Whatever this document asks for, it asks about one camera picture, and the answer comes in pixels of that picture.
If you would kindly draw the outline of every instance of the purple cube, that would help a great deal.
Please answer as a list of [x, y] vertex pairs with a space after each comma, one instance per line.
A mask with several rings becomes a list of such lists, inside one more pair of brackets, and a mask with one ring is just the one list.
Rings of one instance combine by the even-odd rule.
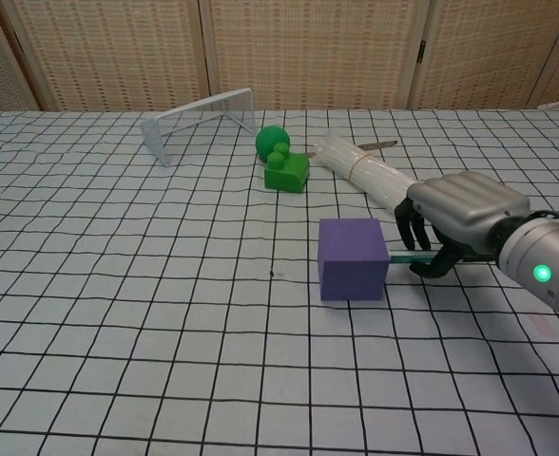
[[318, 270], [322, 300], [379, 300], [390, 254], [376, 218], [319, 221]]

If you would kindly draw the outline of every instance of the white table surface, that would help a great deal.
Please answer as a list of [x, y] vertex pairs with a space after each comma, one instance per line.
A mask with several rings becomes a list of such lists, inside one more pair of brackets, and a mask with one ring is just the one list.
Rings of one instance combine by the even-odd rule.
[[[559, 317], [488, 264], [322, 303], [320, 218], [392, 219], [313, 163], [264, 189], [254, 138], [141, 113], [0, 113], [0, 455], [559, 456]], [[397, 139], [559, 210], [559, 111], [259, 112], [293, 151]]]

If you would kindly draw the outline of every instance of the clear acrylic goal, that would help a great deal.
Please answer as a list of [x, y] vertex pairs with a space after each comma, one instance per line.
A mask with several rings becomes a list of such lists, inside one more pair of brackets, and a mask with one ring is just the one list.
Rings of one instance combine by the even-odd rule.
[[[189, 133], [198, 124], [218, 118], [228, 118], [237, 127], [256, 135], [257, 125], [254, 118], [254, 93], [251, 88], [240, 88], [220, 93], [197, 102], [170, 109], [157, 114], [141, 123], [145, 145], [164, 165], [169, 166], [167, 138], [176, 132]], [[180, 155], [184, 146], [172, 145], [171, 154]]]

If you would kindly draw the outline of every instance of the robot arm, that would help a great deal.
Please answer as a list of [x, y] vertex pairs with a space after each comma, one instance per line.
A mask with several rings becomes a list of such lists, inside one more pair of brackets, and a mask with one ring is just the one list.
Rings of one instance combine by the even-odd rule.
[[442, 277], [458, 261], [496, 262], [499, 270], [559, 313], [559, 213], [531, 211], [527, 197], [479, 173], [466, 171], [412, 184], [395, 208], [398, 230], [409, 250], [414, 236], [430, 243], [423, 219], [442, 247], [429, 264], [411, 270]]

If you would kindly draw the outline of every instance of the white cylinder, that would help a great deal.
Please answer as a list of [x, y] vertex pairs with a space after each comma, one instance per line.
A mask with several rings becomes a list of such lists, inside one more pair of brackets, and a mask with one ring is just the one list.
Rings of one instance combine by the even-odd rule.
[[318, 144], [316, 157], [339, 176], [368, 193], [392, 215], [395, 207], [406, 198], [406, 190], [416, 182], [370, 152], [332, 133]]

